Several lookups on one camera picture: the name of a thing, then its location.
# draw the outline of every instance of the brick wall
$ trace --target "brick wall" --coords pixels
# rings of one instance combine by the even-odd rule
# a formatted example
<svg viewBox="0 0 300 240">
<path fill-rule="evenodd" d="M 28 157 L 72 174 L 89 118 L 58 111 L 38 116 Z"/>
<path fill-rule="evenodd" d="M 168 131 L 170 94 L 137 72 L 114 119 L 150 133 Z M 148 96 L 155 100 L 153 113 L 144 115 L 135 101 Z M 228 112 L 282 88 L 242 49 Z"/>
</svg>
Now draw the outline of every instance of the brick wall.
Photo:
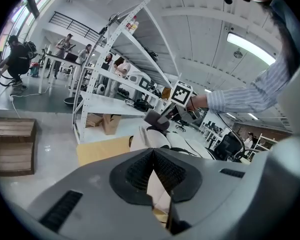
<svg viewBox="0 0 300 240">
<path fill-rule="evenodd" d="M 241 123 L 235 123 L 232 129 L 236 133 L 238 133 L 240 137 L 244 140 L 248 138 L 249 132 L 252 132 L 257 139 L 259 139 L 260 134 L 262 134 L 262 136 L 267 137 L 269 139 L 274 139 L 277 142 L 291 136 L 291 134 L 288 132 L 261 128 L 261 127 L 256 127 L 256 126 L 251 126 L 251 125 L 246 125 Z"/>
</svg>

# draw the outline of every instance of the green floor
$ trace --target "green floor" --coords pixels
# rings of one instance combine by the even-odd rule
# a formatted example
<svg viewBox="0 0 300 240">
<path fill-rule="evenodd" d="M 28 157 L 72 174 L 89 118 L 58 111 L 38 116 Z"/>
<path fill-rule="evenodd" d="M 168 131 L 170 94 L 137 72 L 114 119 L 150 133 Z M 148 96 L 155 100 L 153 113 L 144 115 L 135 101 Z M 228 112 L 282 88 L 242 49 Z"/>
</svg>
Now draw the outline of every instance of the green floor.
<svg viewBox="0 0 300 240">
<path fill-rule="evenodd" d="M 22 96 L 37 94 L 39 90 L 40 78 L 23 75 L 23 84 L 27 86 Z M 14 106 L 17 110 L 30 112 L 54 112 L 54 113 L 72 113 L 72 108 L 64 103 L 64 99 L 69 95 L 69 89 L 65 88 L 68 78 L 63 73 L 58 74 L 58 79 L 53 80 L 52 87 L 47 93 L 42 95 L 33 95 L 28 97 L 14 97 Z M 43 79 L 42 92 L 44 92 L 50 84 L 48 79 Z M 12 87 L 3 87 L 0 85 L 0 110 L 13 110 L 13 104 L 10 101 Z"/>
</svg>

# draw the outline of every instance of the blue striped sleeve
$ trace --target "blue striped sleeve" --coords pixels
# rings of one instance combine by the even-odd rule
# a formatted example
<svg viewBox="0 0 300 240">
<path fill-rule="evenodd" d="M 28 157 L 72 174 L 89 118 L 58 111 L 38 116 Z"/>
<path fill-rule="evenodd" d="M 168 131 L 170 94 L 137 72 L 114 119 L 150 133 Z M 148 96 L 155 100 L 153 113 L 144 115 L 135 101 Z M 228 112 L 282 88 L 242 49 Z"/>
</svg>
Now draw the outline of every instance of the blue striped sleeve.
<svg viewBox="0 0 300 240">
<path fill-rule="evenodd" d="M 206 95 L 212 113 L 259 113 L 277 103 L 277 95 L 290 79 L 283 54 L 255 81 L 244 87 L 217 90 Z"/>
</svg>

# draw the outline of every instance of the wooden pallet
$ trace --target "wooden pallet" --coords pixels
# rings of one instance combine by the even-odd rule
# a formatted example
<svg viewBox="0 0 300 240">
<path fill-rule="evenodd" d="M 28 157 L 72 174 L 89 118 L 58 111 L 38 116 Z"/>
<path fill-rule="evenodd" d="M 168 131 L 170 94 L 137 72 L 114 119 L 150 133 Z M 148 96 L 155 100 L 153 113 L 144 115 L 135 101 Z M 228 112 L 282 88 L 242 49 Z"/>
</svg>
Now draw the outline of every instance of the wooden pallet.
<svg viewBox="0 0 300 240">
<path fill-rule="evenodd" d="M 0 176 L 34 174 L 34 119 L 0 118 Z"/>
</svg>

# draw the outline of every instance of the fluorescent light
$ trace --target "fluorescent light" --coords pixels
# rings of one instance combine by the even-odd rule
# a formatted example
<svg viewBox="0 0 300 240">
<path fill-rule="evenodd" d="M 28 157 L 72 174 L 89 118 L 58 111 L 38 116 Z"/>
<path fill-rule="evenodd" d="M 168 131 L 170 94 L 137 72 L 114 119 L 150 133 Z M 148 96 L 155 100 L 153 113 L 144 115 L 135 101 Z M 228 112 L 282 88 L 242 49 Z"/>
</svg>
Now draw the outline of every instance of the fluorescent light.
<svg viewBox="0 0 300 240">
<path fill-rule="evenodd" d="M 232 114 L 229 114 L 229 113 L 226 113 L 228 116 L 234 118 L 234 119 L 237 119 L 236 117 L 234 117 Z"/>
<path fill-rule="evenodd" d="M 253 114 L 248 113 L 248 115 L 249 115 L 250 117 L 252 117 L 253 119 L 255 119 L 255 120 L 259 120 L 259 119 L 256 118 Z"/>
<path fill-rule="evenodd" d="M 236 34 L 228 33 L 228 37 L 226 40 L 229 43 L 237 45 L 237 46 L 247 50 L 248 52 L 254 54 L 255 56 L 259 57 L 261 60 L 263 60 L 269 66 L 276 61 L 276 59 L 274 57 L 272 57 L 269 53 L 267 53 L 265 50 L 261 49 L 260 47 L 256 46 L 252 42 L 249 42 L 248 40 L 246 40 Z"/>
</svg>

